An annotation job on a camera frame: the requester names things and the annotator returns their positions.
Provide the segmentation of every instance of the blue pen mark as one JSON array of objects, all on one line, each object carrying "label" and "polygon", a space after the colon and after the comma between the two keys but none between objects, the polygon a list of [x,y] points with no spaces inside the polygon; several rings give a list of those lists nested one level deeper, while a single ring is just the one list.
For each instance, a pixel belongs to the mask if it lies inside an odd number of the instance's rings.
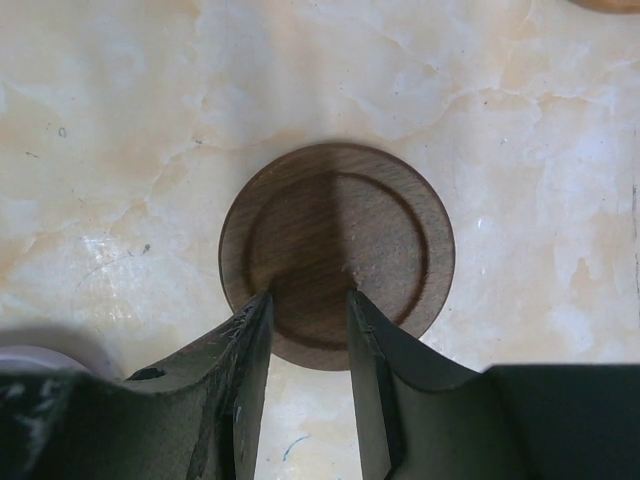
[{"label": "blue pen mark", "polygon": [[295,447],[298,443],[300,443],[302,440],[306,440],[307,438],[309,438],[311,435],[305,435],[304,437],[300,437],[298,440],[296,440],[295,442],[293,442],[291,445],[289,445],[289,448],[287,448],[284,452],[284,454],[282,455],[282,461],[286,462],[287,461],[287,457],[289,456],[289,452],[291,452],[291,449],[293,447]]}]

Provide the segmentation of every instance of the marble surface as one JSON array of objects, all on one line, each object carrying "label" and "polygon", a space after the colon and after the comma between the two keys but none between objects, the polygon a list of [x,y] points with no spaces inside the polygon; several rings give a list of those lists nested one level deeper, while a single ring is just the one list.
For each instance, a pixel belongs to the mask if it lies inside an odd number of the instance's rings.
[{"label": "marble surface", "polygon": [[[640,16],[564,0],[0,2],[0,342],[122,378],[229,315],[244,183],[344,139],[417,168],[456,361],[640,361]],[[361,478],[349,374],[273,358],[257,479]],[[287,448],[301,439],[285,456]]]}]

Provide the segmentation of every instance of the dark brown plate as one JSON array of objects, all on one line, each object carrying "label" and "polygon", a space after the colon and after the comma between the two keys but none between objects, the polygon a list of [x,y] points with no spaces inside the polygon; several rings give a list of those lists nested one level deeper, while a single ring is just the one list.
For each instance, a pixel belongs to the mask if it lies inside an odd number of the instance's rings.
[{"label": "dark brown plate", "polygon": [[347,290],[418,337],[449,293],[454,250],[442,202],[414,169],[374,148],[321,144],[280,157],[240,192],[220,275],[234,310],[273,294],[276,355],[346,370]]}]

